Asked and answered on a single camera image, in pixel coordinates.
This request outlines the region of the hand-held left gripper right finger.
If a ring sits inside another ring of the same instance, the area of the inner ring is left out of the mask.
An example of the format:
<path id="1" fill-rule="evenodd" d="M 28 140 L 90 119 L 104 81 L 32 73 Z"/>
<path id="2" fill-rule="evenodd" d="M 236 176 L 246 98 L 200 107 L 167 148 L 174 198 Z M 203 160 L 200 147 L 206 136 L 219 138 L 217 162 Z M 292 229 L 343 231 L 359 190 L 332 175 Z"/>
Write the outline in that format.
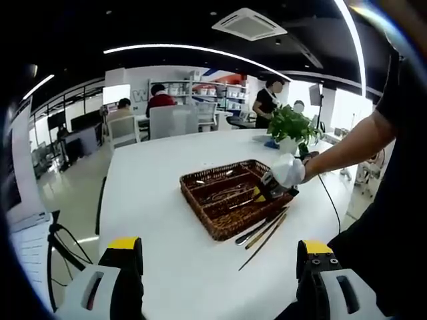
<path id="1" fill-rule="evenodd" d="M 324 243 L 298 242 L 296 299 L 302 319 L 386 319 L 376 294 L 352 269 L 345 269 Z"/>

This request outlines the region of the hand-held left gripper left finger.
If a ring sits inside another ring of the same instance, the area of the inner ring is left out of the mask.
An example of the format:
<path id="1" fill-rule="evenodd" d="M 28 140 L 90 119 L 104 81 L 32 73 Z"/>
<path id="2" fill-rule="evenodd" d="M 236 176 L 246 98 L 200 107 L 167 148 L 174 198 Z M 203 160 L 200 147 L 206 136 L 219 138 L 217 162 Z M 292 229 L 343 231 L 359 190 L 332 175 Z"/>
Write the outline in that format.
<path id="1" fill-rule="evenodd" d="M 143 256 L 139 237 L 112 241 L 97 264 L 65 288 L 57 319 L 143 319 Z"/>

